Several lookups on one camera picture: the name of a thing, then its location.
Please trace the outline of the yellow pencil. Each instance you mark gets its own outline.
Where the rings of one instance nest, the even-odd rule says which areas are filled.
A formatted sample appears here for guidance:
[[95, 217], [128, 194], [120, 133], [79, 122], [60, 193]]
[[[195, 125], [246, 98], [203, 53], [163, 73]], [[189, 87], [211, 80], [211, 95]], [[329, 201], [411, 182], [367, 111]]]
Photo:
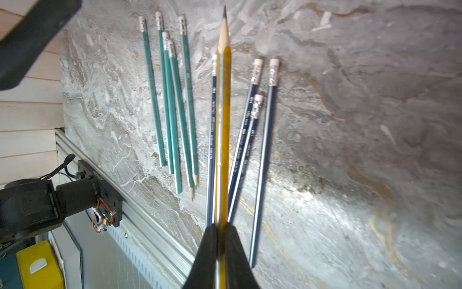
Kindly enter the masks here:
[[225, 232], [228, 214], [229, 137], [231, 115], [232, 56], [227, 20], [227, 9], [223, 9], [218, 56], [218, 122], [217, 122], [217, 220], [218, 264], [216, 287], [226, 287]]

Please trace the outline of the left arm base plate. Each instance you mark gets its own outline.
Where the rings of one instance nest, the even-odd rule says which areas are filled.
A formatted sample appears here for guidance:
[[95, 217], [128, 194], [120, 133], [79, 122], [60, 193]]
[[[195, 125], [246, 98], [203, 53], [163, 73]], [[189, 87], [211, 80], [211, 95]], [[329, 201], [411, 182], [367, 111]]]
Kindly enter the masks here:
[[109, 226], [119, 227], [123, 213], [123, 198], [119, 191], [85, 160], [78, 161], [78, 176], [89, 179], [95, 188], [93, 229], [99, 234]]

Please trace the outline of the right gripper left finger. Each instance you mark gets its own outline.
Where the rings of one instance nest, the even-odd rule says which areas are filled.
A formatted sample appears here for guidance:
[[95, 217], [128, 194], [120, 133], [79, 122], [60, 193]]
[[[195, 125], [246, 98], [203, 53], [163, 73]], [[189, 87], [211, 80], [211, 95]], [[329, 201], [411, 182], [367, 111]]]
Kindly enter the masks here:
[[208, 226], [183, 289], [214, 289], [218, 255], [218, 230]]

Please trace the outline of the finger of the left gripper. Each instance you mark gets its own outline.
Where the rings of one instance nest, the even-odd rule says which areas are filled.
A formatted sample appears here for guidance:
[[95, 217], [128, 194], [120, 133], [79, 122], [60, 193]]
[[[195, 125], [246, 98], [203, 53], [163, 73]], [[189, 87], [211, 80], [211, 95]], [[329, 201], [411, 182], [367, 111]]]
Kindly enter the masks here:
[[20, 84], [49, 42], [81, 8], [81, 0], [40, 0], [1, 40], [1, 90]]

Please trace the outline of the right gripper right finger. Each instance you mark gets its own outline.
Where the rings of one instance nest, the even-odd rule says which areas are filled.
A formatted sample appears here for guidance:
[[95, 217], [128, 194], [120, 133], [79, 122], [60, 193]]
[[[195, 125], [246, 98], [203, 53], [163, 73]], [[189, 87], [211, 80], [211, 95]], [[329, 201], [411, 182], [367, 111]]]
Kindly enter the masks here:
[[225, 282], [227, 289], [259, 289], [237, 229], [227, 224], [225, 233]]

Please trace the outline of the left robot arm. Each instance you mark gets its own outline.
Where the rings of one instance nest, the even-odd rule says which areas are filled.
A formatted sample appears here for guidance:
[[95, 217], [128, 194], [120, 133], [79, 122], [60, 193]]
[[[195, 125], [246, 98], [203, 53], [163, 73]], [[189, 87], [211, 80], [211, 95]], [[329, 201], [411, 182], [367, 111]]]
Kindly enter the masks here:
[[[75, 13], [81, 1], [37, 1], [1, 40], [1, 90], [20, 84], [45, 49]], [[54, 187], [51, 178], [73, 159], [45, 177], [13, 181], [1, 190], [1, 252], [61, 226], [68, 216], [97, 203], [95, 183], [83, 178]]]

